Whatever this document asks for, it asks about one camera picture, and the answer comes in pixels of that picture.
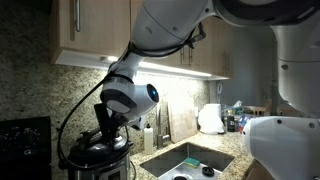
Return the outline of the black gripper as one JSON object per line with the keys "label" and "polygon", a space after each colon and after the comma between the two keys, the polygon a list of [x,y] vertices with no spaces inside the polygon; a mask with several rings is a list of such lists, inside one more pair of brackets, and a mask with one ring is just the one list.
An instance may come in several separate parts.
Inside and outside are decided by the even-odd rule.
{"label": "black gripper", "polygon": [[113,113],[108,113],[107,107],[103,104],[95,104],[94,110],[102,133],[104,144],[117,144],[123,138],[119,134],[121,124],[117,121]]}

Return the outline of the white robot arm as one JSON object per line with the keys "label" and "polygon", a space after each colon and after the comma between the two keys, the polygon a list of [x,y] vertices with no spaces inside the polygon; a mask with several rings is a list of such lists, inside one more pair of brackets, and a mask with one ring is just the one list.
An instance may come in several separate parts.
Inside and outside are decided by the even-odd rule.
{"label": "white robot arm", "polygon": [[319,180],[319,8],[320,0],[144,0],[127,48],[109,67],[101,101],[124,120],[137,120],[159,100],[152,85],[132,81],[145,58],[199,46],[206,20],[268,27],[277,42],[279,95],[303,115],[250,120],[243,140],[274,179]]}

